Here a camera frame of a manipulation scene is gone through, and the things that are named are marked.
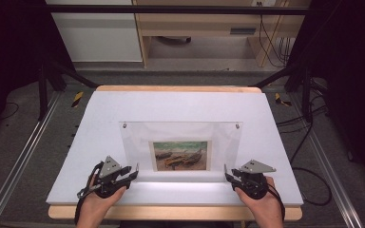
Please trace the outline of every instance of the human hand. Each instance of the human hand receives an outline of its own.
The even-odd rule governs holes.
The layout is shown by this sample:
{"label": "human hand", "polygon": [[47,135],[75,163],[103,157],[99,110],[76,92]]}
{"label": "human hand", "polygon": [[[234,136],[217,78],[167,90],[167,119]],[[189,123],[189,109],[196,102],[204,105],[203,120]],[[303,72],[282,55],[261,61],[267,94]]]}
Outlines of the human hand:
{"label": "human hand", "polygon": [[[271,177],[265,178],[268,184],[275,188],[274,180]],[[240,200],[251,210],[261,228],[283,227],[280,204],[271,193],[268,192],[262,199],[251,199],[238,187],[235,188],[235,191]]]}
{"label": "human hand", "polygon": [[108,209],[113,206],[126,190],[126,186],[118,189],[112,196],[108,198],[100,198],[95,192],[86,196],[85,201],[82,204],[80,216],[76,228],[95,228],[99,227]]}

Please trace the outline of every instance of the white table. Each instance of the white table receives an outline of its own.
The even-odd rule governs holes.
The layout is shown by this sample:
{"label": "white table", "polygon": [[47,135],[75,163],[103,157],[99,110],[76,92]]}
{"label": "white table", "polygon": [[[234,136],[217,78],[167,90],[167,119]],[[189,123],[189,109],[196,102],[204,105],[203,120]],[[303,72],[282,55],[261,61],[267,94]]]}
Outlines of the white table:
{"label": "white table", "polygon": [[[94,165],[107,155],[117,156],[116,160],[121,165],[127,163],[126,156],[122,156],[125,152],[119,127],[119,122],[124,121],[244,123],[235,168],[250,159],[277,168],[277,172],[268,175],[274,178],[282,197],[286,219],[301,218],[300,205],[303,201],[298,185],[269,104],[259,89],[120,85],[101,86],[93,93],[63,168],[48,196],[48,213],[52,218],[74,217],[78,200],[76,193],[86,184]],[[253,219],[227,181],[133,181],[123,198],[108,211],[106,218]]]}

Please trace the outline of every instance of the picture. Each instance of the picture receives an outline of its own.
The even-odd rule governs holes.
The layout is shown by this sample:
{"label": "picture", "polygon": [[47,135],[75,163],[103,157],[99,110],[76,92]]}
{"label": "picture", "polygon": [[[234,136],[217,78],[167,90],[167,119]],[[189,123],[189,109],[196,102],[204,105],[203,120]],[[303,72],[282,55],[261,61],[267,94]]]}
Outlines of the picture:
{"label": "picture", "polygon": [[209,170],[209,142],[151,142],[155,171]]}

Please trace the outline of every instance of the white tabletop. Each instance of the white tabletop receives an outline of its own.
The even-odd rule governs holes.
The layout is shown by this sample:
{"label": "white tabletop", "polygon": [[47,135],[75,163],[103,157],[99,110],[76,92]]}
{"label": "white tabletop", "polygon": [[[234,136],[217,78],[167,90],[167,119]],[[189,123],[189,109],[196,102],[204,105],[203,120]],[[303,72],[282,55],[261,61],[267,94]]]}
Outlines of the white tabletop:
{"label": "white tabletop", "polygon": [[[92,168],[106,156],[127,165],[119,122],[243,123],[236,167],[229,168],[252,159],[266,163],[277,169],[267,175],[274,178],[283,203],[303,203],[265,94],[95,91],[49,193],[49,204],[75,204],[76,193],[85,187]],[[133,181],[117,204],[242,205],[227,181]]]}

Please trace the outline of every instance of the cable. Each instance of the cable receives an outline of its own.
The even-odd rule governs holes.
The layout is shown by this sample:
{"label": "cable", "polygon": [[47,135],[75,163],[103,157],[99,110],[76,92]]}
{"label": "cable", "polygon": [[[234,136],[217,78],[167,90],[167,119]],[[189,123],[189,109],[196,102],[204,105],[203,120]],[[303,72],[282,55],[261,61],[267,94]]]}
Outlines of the cable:
{"label": "cable", "polygon": [[[316,96],[316,97],[314,97],[314,98],[311,100],[311,102],[310,102],[310,104],[311,104],[311,105],[310,105],[310,107],[312,106],[313,101],[314,101],[315,99],[318,99],[318,98],[324,98],[324,96]],[[323,105],[323,106],[320,106],[319,108],[316,108],[315,110],[313,110],[313,111],[311,112],[311,113],[313,114],[313,115],[312,115],[312,117],[313,117],[314,115],[316,115],[316,113],[317,113],[317,112],[319,112],[320,110],[323,110],[323,109],[325,109],[325,108],[326,108],[326,105]],[[304,116],[294,118],[294,119],[289,120],[289,121],[286,121],[286,122],[284,122],[284,123],[285,123],[285,124],[287,124],[287,123],[291,123],[293,120],[295,120],[296,122],[298,122],[298,120],[301,120],[302,118],[304,118]],[[303,137],[303,139],[301,140],[300,144],[298,145],[298,148],[296,149],[296,151],[295,151],[294,155],[292,156],[292,158],[291,158],[291,159],[290,159],[290,161],[289,161],[289,163],[290,163],[291,165],[293,164],[293,161],[294,161],[294,159],[295,159],[296,155],[298,154],[298,152],[299,152],[300,148],[302,147],[302,145],[304,144],[304,142],[305,142],[305,140],[307,139],[308,135],[310,134],[311,129],[312,129],[312,127],[313,127],[313,123],[314,123],[314,121],[313,121],[313,118],[312,118],[312,119],[311,119],[311,121],[310,121],[310,125],[308,125],[308,129],[307,129],[306,134],[304,135],[304,137]],[[307,172],[307,173],[309,173],[309,174],[311,174],[311,175],[313,175],[313,176],[317,177],[318,179],[320,179],[320,180],[324,183],[324,185],[325,185],[325,186],[327,187],[327,189],[328,189],[328,199],[327,199],[327,200],[325,200],[324,202],[315,202],[315,201],[308,200],[308,199],[305,197],[305,195],[304,195],[304,199],[303,199],[303,200],[304,200],[305,202],[308,202],[308,203],[310,203],[310,204],[312,204],[312,205],[314,205],[314,206],[325,206],[325,205],[327,205],[328,203],[330,203],[330,202],[331,202],[331,200],[332,200],[332,196],[333,196],[333,193],[332,193],[331,187],[329,186],[328,182],[327,182],[324,178],[322,178],[319,174],[317,174],[317,173],[315,173],[315,172],[313,172],[313,171],[311,171],[311,170],[309,170],[309,169],[306,169],[306,168],[301,168],[301,167],[294,167],[294,166],[292,166],[292,170],[299,170],[299,171]]]}
{"label": "cable", "polygon": [[0,118],[0,121],[5,120],[5,119],[13,116],[19,110],[19,104],[17,104],[17,103],[7,103],[7,105],[15,105],[16,106],[16,110],[14,110],[10,115],[8,115],[6,117]]}
{"label": "cable", "polygon": [[296,118],[288,120],[288,121],[279,122],[279,123],[277,123],[277,127],[295,124],[297,122],[300,122],[303,118],[304,118],[304,116],[300,116],[300,117],[296,117]]}
{"label": "cable", "polygon": [[295,160],[295,157],[298,155],[298,151],[300,151],[301,146],[306,141],[307,136],[310,134],[312,127],[313,127],[313,121],[310,122],[310,127],[308,128],[306,134],[304,135],[303,139],[301,140],[300,144],[298,145],[298,148],[296,149],[295,154],[293,154],[292,158],[290,159],[290,164],[293,163],[293,161]]}
{"label": "cable", "polygon": [[278,193],[278,190],[274,186],[272,186],[269,183],[268,183],[268,185],[269,185],[269,187],[271,187],[275,191],[274,192],[270,188],[268,188],[268,192],[277,199],[277,201],[278,201],[278,203],[280,205],[280,212],[282,214],[282,221],[284,221],[284,218],[286,216],[286,210],[285,210],[285,207],[283,205],[283,202],[282,202],[282,199],[280,197],[280,194]]}
{"label": "cable", "polygon": [[309,173],[309,174],[312,174],[312,175],[314,175],[314,176],[316,176],[317,178],[319,178],[324,184],[325,184],[325,186],[327,187],[327,189],[328,189],[328,199],[327,200],[325,200],[324,202],[314,202],[314,201],[310,201],[310,200],[308,200],[305,196],[304,196],[304,198],[305,199],[303,199],[304,201],[306,201],[306,202],[308,202],[308,203],[310,203],[310,204],[313,204],[313,205],[315,205],[315,206],[325,206],[325,205],[328,205],[328,203],[330,203],[330,201],[332,200],[332,197],[333,197],[333,193],[332,193],[332,191],[331,191],[331,187],[330,187],[330,185],[328,184],[328,182],[324,179],[324,178],[322,178],[319,174],[317,174],[317,173],[315,173],[315,172],[313,172],[313,171],[311,171],[311,170],[309,170],[309,169],[305,169],[305,168],[300,168],[300,167],[292,167],[292,169],[293,170],[300,170],[300,171],[304,171],[304,172],[307,172],[307,173]]}
{"label": "cable", "polygon": [[307,126],[303,126],[301,128],[298,128],[296,130],[291,130],[291,131],[280,131],[279,134],[288,134],[288,133],[294,133],[294,132],[299,132],[300,130],[302,129],[305,129],[307,127],[309,127],[310,125],[307,125]]}
{"label": "cable", "polygon": [[271,58],[269,58],[269,54],[268,54],[268,52],[266,51],[265,47],[263,47],[262,41],[260,40],[260,31],[262,30],[262,28],[264,29],[264,32],[265,32],[265,34],[266,34],[266,36],[267,36],[267,38],[268,38],[268,40],[269,40],[269,42],[270,42],[270,44],[271,44],[272,50],[273,50],[273,51],[275,52],[275,54],[277,55],[277,52],[276,52],[276,51],[275,51],[275,49],[274,49],[274,45],[272,44],[272,41],[269,39],[269,35],[268,35],[268,33],[266,32],[265,27],[263,26],[262,15],[260,15],[259,17],[260,17],[260,22],[259,22],[259,44],[260,44],[260,47],[261,47],[261,48],[263,49],[263,51],[265,52],[266,58],[268,58],[268,61],[269,61],[269,63],[270,63],[272,66],[274,66],[274,67],[284,67],[284,66],[277,66],[277,65],[273,64],[273,63],[272,63],[272,61],[271,61]]}
{"label": "cable", "polygon": [[89,192],[89,187],[90,187],[90,184],[91,184],[93,178],[95,178],[94,174],[96,173],[97,170],[100,170],[103,167],[103,164],[104,163],[101,161],[100,163],[96,164],[96,166],[94,166],[93,170],[91,171],[90,176],[88,176],[86,187],[84,189],[82,189],[81,192],[79,192],[79,194],[81,194],[80,196],[82,196],[82,197],[79,198],[78,203],[76,205],[75,218],[73,220],[75,222],[75,225],[78,224],[79,217],[81,214],[82,204],[85,202],[86,196],[89,195],[90,193],[92,193],[92,192]]}
{"label": "cable", "polygon": [[[285,44],[285,50],[283,50],[283,41],[286,39],[286,44]],[[287,66],[287,63],[289,61],[289,49],[290,49],[290,38],[289,37],[281,37],[280,41],[279,41],[279,58],[283,61],[284,66]]]}

